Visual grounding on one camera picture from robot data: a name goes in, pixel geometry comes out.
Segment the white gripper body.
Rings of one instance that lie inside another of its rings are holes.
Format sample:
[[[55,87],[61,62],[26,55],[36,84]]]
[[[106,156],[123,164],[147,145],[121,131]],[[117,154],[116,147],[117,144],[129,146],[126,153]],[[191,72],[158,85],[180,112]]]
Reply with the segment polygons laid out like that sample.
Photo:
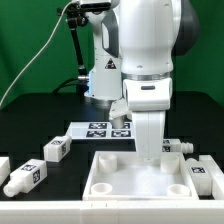
[[[162,152],[166,113],[164,111],[129,111],[124,98],[111,104],[109,121],[113,128],[122,128],[127,115],[131,116],[138,157],[144,160],[159,159]]]

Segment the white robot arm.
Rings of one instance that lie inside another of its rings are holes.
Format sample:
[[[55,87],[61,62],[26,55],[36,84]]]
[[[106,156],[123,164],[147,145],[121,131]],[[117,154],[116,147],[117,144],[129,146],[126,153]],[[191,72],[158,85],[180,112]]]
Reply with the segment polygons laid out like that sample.
[[[195,43],[198,21],[189,0],[78,0],[93,26],[95,63],[85,98],[111,106],[111,124],[132,120],[135,148],[158,158],[172,96],[173,55]]]

